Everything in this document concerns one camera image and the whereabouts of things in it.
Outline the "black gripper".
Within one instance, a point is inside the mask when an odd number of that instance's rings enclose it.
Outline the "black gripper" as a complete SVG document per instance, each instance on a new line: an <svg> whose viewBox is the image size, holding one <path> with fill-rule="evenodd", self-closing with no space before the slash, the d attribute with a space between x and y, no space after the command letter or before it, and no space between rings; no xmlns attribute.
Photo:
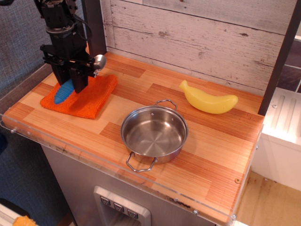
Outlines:
<svg viewBox="0 0 301 226"><path fill-rule="evenodd" d="M88 85L88 76L94 77L95 71L93 65L95 60L86 52L87 41L84 31L56 30L50 32L49 36L52 44L40 47L44 53L44 61L51 65L60 85L71 79L75 93L80 93Z"/></svg>

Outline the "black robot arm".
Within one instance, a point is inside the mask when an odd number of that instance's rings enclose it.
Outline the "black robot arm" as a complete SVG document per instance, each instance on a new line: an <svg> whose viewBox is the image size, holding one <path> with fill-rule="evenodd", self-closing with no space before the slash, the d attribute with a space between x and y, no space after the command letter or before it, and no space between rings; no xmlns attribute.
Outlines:
<svg viewBox="0 0 301 226"><path fill-rule="evenodd" d="M75 14L76 1L36 0L35 4L51 39L50 45L40 47L44 62L51 65L60 85L70 80L75 92L80 93L88 85L88 77L96 76L98 68L86 52L85 22Z"/></svg>

